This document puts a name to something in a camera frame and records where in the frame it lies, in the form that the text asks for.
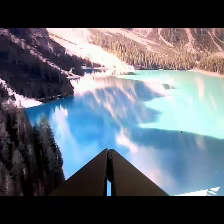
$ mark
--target blue water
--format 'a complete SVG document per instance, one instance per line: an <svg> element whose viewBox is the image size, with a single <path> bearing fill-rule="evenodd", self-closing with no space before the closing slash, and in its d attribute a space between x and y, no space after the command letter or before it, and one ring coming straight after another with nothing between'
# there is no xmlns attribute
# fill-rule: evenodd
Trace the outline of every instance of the blue water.
<svg viewBox="0 0 224 224"><path fill-rule="evenodd" d="M47 116L69 178L113 148L169 195L224 188L224 79L195 72L138 71L26 110Z"/></svg>

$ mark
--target lake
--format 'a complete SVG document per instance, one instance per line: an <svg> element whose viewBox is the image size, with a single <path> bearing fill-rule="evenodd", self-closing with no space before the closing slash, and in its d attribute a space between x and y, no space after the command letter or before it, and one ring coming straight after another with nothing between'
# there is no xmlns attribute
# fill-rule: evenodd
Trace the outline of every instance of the lake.
<svg viewBox="0 0 224 224"><path fill-rule="evenodd" d="M224 195L223 78L136 71L73 85L74 96L26 109L32 124L49 119L66 179L113 148L169 195Z"/></svg>

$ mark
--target turquoise water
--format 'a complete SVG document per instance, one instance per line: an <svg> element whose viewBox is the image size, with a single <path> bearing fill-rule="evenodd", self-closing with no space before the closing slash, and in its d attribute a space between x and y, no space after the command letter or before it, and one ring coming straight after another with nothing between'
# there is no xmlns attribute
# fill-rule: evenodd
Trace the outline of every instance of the turquoise water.
<svg viewBox="0 0 224 224"><path fill-rule="evenodd" d="M48 117L66 178L114 148L170 195L216 187L222 192L223 78L137 71L92 83L98 89L26 110L33 124Z"/></svg>

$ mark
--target water surface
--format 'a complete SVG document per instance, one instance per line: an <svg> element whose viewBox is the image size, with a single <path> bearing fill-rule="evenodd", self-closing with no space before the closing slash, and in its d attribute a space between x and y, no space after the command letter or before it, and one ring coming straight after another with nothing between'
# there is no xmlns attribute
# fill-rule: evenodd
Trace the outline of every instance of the water surface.
<svg viewBox="0 0 224 224"><path fill-rule="evenodd" d="M47 116L69 178L113 148L169 195L224 188L224 79L187 71L83 79Z"/></svg>

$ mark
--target black bar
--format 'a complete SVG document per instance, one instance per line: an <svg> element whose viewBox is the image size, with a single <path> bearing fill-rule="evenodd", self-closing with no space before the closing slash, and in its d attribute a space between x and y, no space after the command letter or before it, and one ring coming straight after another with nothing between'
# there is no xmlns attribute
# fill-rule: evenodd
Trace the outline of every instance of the black bar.
<svg viewBox="0 0 224 224"><path fill-rule="evenodd" d="M168 196L115 150L110 149L108 155L112 161L107 167L112 196Z"/></svg>
<svg viewBox="0 0 224 224"><path fill-rule="evenodd" d="M107 152L108 149L104 149L50 196L106 196Z"/></svg>

